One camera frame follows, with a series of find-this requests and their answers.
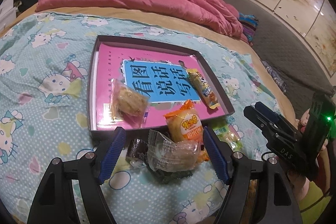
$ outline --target pink comforter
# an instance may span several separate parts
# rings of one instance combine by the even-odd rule
[[[60,7],[115,7],[168,15],[246,40],[238,11],[223,0],[39,0],[36,11]]]

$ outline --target gray headboard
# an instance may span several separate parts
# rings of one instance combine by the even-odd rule
[[[280,20],[252,0],[224,0],[245,15],[259,20],[253,37],[253,50],[275,68],[287,85],[286,96],[297,118],[310,107],[314,91],[333,94],[322,68],[300,39]]]

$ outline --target light blue polka dot fabric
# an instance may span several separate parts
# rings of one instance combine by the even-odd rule
[[[244,152],[260,159],[266,151],[261,132],[243,109],[257,101],[278,111],[274,96],[252,66],[249,55],[192,34],[132,20],[86,15],[31,15],[0,39],[0,196],[10,213],[26,222],[40,180],[54,157],[80,158],[94,149],[87,128],[87,82],[97,35],[145,38],[200,51],[231,99],[229,128]],[[126,150],[121,154],[124,159]],[[167,185],[147,167],[124,160],[102,185],[117,223],[194,224],[214,213],[227,187],[210,162],[193,175]],[[86,221],[79,185],[73,182],[78,214]]]

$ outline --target drawer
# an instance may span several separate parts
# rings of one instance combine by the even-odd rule
[[[14,0],[3,0],[0,5],[0,17],[6,14],[14,6]]]
[[[0,16],[0,32],[16,19],[16,7],[10,9],[3,16]]]

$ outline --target metal screw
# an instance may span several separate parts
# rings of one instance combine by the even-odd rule
[[[85,154],[85,157],[86,157],[87,159],[91,159],[91,158],[93,158],[94,156],[95,156],[94,152],[87,152],[87,153]]]
[[[243,157],[243,154],[241,152],[234,152],[233,156],[237,159],[241,159]]]
[[[51,161],[51,163],[54,164],[54,165],[59,164],[59,162],[60,162],[60,159],[59,159],[59,158],[54,158],[54,159]]]
[[[271,163],[271,164],[276,164],[278,161],[276,158],[268,158],[268,161]]]

